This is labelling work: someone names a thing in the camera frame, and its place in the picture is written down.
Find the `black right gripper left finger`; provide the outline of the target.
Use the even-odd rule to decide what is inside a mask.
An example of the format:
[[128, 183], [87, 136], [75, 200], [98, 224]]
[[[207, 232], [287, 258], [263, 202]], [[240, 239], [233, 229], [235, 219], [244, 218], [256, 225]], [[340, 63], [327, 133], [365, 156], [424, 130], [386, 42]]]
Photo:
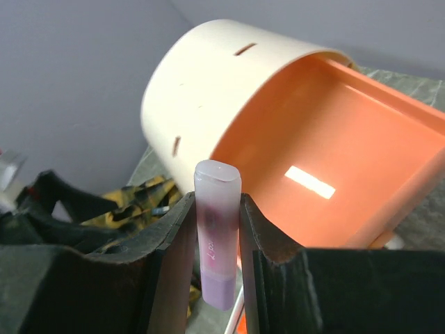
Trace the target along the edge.
[[183, 333], [196, 239], [195, 196], [111, 254], [1, 247], [2, 333]]

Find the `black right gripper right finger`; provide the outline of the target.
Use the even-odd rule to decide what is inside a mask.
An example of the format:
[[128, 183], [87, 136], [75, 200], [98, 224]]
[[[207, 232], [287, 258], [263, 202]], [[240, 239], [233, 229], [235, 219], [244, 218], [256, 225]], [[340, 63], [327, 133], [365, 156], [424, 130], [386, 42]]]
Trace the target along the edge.
[[444, 254], [305, 248], [241, 197], [249, 333], [443, 333]]

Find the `lilac highlighter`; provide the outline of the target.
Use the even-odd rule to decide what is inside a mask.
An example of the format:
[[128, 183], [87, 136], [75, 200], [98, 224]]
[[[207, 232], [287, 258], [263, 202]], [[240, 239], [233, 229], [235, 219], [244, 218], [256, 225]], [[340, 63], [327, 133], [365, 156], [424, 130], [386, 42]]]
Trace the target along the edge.
[[226, 311], [235, 299], [241, 175], [231, 165], [204, 160], [195, 167], [194, 186], [202, 297]]

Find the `round beige drawer cabinet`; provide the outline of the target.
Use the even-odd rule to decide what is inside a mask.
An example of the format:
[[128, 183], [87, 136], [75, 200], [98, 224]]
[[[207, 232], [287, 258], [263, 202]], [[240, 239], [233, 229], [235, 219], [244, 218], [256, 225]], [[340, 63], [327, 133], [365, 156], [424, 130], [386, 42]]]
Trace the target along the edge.
[[307, 247], [367, 247], [444, 176], [444, 114], [340, 51], [228, 19], [183, 35], [143, 96], [145, 137], [183, 192], [199, 161], [238, 168]]

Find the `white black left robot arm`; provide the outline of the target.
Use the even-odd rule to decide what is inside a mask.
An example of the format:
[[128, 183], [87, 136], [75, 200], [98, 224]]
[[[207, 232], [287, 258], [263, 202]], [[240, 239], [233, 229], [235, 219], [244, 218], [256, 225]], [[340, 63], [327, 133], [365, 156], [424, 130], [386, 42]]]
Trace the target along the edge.
[[117, 209], [115, 202], [70, 186], [52, 170], [24, 186], [24, 162], [17, 152], [1, 152], [1, 245], [62, 245], [88, 254], [127, 236], [84, 224]]

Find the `purple tipped white pen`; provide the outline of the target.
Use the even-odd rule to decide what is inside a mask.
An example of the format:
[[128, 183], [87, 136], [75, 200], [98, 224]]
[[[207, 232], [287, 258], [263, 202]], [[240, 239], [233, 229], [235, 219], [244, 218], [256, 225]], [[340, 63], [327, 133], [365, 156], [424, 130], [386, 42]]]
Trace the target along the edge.
[[243, 286], [241, 286], [238, 296], [236, 297], [234, 307], [229, 317], [224, 334], [235, 334], [241, 320], [244, 309], [244, 292]]

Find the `yellow plaid shirt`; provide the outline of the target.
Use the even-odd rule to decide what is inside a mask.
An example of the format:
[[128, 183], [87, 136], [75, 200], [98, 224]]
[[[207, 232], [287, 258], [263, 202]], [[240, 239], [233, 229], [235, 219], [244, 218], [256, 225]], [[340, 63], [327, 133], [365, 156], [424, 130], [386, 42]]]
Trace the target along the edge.
[[125, 186], [105, 193], [103, 198], [117, 208], [84, 221], [84, 226], [142, 230], [159, 220], [182, 197], [173, 179], [157, 175], [137, 186]]

